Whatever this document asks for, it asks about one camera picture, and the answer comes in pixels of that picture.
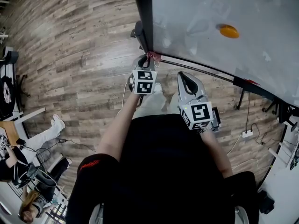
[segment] white pants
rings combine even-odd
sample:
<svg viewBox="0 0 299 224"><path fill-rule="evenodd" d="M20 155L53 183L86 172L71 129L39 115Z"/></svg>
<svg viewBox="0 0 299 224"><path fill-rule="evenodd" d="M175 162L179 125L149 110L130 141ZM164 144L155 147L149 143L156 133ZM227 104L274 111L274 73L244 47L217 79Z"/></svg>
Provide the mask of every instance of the white pants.
<svg viewBox="0 0 299 224"><path fill-rule="evenodd" d="M28 139L26 141L26 147L29 147L33 150L38 150L45 142L50 141L60 135L60 132L65 128L65 124L58 115L55 115L55 117L53 116L53 118L54 120L51 121L51 128ZM22 149L22 153L26 157L27 162L31 163L37 152L29 150L26 147Z"/></svg>
<svg viewBox="0 0 299 224"><path fill-rule="evenodd" d="M166 97L162 91L155 92L145 98L134 113L133 119L148 115L180 114L178 109L178 92L172 96L168 109L166 108Z"/></svg>

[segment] power strip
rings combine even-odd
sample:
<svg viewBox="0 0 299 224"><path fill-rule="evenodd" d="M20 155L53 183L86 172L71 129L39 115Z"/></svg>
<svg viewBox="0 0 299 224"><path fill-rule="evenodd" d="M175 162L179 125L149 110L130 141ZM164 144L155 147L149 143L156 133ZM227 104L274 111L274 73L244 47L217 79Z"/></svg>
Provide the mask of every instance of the power strip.
<svg viewBox="0 0 299 224"><path fill-rule="evenodd" d="M243 138L249 137L251 135L253 135L253 131L251 131L251 130L247 130L247 131L242 132L242 137Z"/></svg>

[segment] wooden floor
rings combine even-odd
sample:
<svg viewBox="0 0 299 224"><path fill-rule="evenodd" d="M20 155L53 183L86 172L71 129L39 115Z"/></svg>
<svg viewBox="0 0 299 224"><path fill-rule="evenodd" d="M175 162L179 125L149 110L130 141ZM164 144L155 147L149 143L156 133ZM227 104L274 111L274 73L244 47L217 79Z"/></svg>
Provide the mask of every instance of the wooden floor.
<svg viewBox="0 0 299 224"><path fill-rule="evenodd" d="M24 89L31 94L24 97L25 112L40 107L47 111L26 121L31 136L50 127L51 116L56 113L65 121L61 138L73 140L95 148L107 125L121 108L124 85L132 70L132 61L142 52L130 32L139 20L135 0L11 0L1 12L1 25L7 27L9 38L5 45L19 52L17 74L27 74ZM177 91L179 67L160 64L158 79L170 102ZM248 112L248 94L241 110L235 111L241 89L212 76L186 70L205 84L213 106L217 106L222 120L217 137L229 152L245 129ZM256 123L264 141L280 139L281 126L271 113L261 109L269 104L258 95L250 95L248 127ZM229 155L232 166L257 158L259 168L270 165L272 156L268 148L277 149L270 140L265 146L255 142L258 131L243 139ZM73 160L59 184L70 192L76 180L77 167L84 157L93 152L71 142L52 149L52 159L59 153ZM234 170L250 170L261 181L267 169L258 169L256 161L249 161Z"/></svg>

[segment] black stand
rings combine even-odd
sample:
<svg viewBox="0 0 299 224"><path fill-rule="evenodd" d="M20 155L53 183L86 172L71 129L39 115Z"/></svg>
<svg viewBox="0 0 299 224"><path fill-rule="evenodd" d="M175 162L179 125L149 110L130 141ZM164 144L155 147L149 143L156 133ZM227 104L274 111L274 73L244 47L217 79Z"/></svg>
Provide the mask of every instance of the black stand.
<svg viewBox="0 0 299 224"><path fill-rule="evenodd" d="M135 24L135 29L131 32L131 37L135 37L138 40L140 44L139 48L141 48L145 53L149 51L141 21L138 21Z"/></svg>
<svg viewBox="0 0 299 224"><path fill-rule="evenodd" d="M238 105L235 105L235 110L239 110L240 109L240 107L241 107L241 104L242 104L242 100L243 100L243 97L244 97L244 92L245 92L245 90L244 89L242 89L242 93L241 93L241 97L240 97L240 100L239 100L239 104Z"/></svg>
<svg viewBox="0 0 299 224"><path fill-rule="evenodd" d="M275 105L275 110L272 111L272 114L277 114L277 109L278 109L278 101L274 100L271 105L266 109L263 108L262 111L267 113L269 111L269 109L271 109L273 106Z"/></svg>
<svg viewBox="0 0 299 224"><path fill-rule="evenodd" d="M290 120L287 120L286 122L292 126L291 132L293 132L295 130L295 128L297 127L298 122L296 122L295 124L293 122L291 122Z"/></svg>
<svg viewBox="0 0 299 224"><path fill-rule="evenodd" d="M16 93L18 95L18 101L20 102L20 106L25 108L25 105L22 103L21 95L26 95L28 98L30 97L30 94L26 93L22 89L22 84L24 81L24 78L27 78L27 75L23 75L21 81L19 82L20 76L16 75Z"/></svg>

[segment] woman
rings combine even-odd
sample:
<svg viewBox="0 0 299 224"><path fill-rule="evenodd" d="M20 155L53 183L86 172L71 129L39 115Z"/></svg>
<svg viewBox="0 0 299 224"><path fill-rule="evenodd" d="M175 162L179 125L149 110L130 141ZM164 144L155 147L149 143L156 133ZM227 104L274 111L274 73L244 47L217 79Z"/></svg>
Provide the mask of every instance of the woman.
<svg viewBox="0 0 299 224"><path fill-rule="evenodd" d="M45 142L59 136L65 128L64 122L57 114L53 115L51 125L50 129L28 139L22 150L18 146L13 147L13 149L8 146L5 147L9 157L0 161L0 181L12 180L15 185L21 182L28 170L28 164L36 157L36 150L40 149Z"/></svg>
<svg viewBox="0 0 299 224"><path fill-rule="evenodd" d="M101 137L97 154L79 165L66 223L88 224L103 203L105 224L233 224L238 205L250 224L257 224L254 175L233 175L213 131L189 130L179 114L178 95L166 112L160 84L135 112L139 98L129 96Z"/></svg>
<svg viewBox="0 0 299 224"><path fill-rule="evenodd" d="M71 160L63 158L51 171L51 177L58 182L62 173L70 166ZM32 223L34 218L39 218L43 213L54 207L54 203L45 208L53 199L55 188L38 183L35 190L27 193L23 187L23 202L20 208L20 218L25 223Z"/></svg>

